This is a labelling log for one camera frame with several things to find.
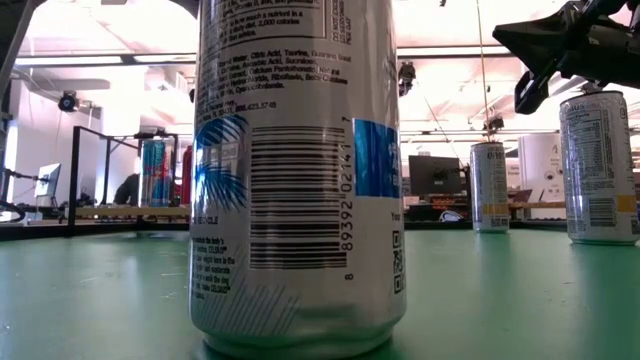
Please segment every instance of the blue label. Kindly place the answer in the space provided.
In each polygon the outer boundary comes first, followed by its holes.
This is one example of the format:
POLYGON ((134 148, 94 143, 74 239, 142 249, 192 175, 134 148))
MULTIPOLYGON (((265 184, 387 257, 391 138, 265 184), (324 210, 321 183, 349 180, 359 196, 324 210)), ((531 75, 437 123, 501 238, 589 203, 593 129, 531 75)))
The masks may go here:
POLYGON ((398 132, 384 125, 356 119, 356 195, 400 198, 398 132))
POLYGON ((195 136, 195 194, 197 204, 209 201, 219 209, 246 208, 245 138, 247 120, 239 115, 212 119, 200 125, 195 136))

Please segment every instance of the black monitor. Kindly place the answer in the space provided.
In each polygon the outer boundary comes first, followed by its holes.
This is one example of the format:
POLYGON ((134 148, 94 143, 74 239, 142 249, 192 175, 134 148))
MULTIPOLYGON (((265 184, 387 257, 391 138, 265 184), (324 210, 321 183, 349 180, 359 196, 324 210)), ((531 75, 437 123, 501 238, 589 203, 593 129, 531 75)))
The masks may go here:
POLYGON ((414 196, 462 193, 461 172, 457 158, 409 156, 411 193, 414 196))

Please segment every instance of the table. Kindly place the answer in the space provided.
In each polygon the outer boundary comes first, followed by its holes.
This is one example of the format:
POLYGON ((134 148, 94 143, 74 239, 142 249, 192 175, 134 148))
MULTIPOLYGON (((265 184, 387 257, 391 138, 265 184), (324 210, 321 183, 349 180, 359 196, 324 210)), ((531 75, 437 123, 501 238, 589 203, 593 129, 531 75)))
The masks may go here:
MULTIPOLYGON (((638 359, 640 248, 407 232, 409 310, 360 357, 638 359)), ((0 359, 224 359, 187 315, 187 234, 0 243, 0 359)))

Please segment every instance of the aluminum can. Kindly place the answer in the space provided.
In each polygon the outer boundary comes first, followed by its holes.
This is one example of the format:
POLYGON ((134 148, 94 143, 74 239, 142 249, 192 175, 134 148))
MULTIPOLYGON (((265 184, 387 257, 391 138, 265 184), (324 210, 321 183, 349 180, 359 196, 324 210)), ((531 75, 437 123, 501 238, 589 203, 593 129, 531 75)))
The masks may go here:
POLYGON ((180 188, 180 204, 191 205, 191 170, 193 165, 193 146, 188 146, 182 156, 182 187, 180 188))
POLYGON ((621 92, 578 96, 560 105, 567 230, 575 243, 638 240, 627 104, 621 92))
POLYGON ((138 206, 169 206, 171 145, 162 140, 142 142, 138 206))
POLYGON ((509 196, 504 146, 488 142, 471 147, 471 210, 478 232, 509 230, 509 196))
POLYGON ((203 1, 200 20, 193 323, 238 358, 373 349, 406 306, 391 0, 203 1))

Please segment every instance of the computer monitor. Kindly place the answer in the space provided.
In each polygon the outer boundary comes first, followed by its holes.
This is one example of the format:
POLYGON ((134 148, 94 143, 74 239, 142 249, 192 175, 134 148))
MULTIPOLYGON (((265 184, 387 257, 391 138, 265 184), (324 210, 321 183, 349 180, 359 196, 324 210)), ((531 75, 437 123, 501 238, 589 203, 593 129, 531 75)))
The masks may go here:
POLYGON ((38 179, 45 179, 46 181, 38 181, 34 197, 56 197, 60 167, 60 164, 51 164, 40 168, 40 171, 38 171, 38 179))
POLYGON ((457 158, 409 156, 411 193, 414 196, 462 193, 461 171, 457 158))

